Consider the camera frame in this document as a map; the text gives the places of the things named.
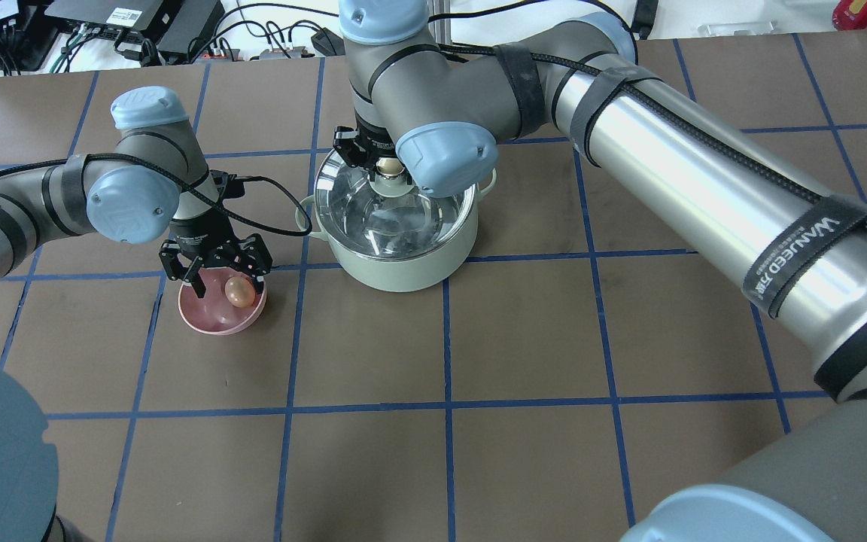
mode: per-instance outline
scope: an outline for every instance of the red can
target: red can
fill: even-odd
[[[838,30],[867,28],[867,0],[840,0],[832,14],[832,24]]]

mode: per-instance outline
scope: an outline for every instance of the egg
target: egg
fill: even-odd
[[[239,309],[245,309],[256,301],[255,289],[250,281],[243,277],[230,277],[230,280],[223,287],[223,292],[226,292],[230,304]]]

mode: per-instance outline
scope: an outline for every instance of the pot lid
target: pot lid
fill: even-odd
[[[477,187],[450,198],[430,198],[371,185],[368,171],[330,152],[314,189],[321,227],[348,250],[372,260],[409,260],[443,246],[464,226]]]

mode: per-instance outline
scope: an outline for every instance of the robotic arm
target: robotic arm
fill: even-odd
[[[220,202],[241,196],[242,186],[210,172],[178,96],[162,87],[130,90],[111,113],[123,134],[114,154],[0,172],[0,278],[47,241],[98,230],[116,241],[146,243],[168,227],[172,239],[159,254],[171,280],[202,297],[199,269],[232,267],[260,291],[272,257],[262,237],[241,240],[233,233],[232,213]]]
[[[867,206],[633,64],[611,15],[492,49],[438,46],[426,23],[422,0],[340,2],[357,130],[339,128],[335,147],[348,165],[396,155],[420,190],[453,195],[491,171],[498,141],[552,121],[808,344],[842,403],[623,540],[867,540]],[[489,56],[451,69],[444,52]]]

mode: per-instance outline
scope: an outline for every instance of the pink bowl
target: pink bowl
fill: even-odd
[[[259,318],[266,305],[267,289],[256,296],[254,304],[243,309],[230,303],[224,285],[230,277],[250,277],[228,267],[200,269],[199,277],[206,284],[206,295],[199,299],[192,287],[183,284],[179,288],[179,315],[190,328],[206,335],[232,335],[247,329]]]

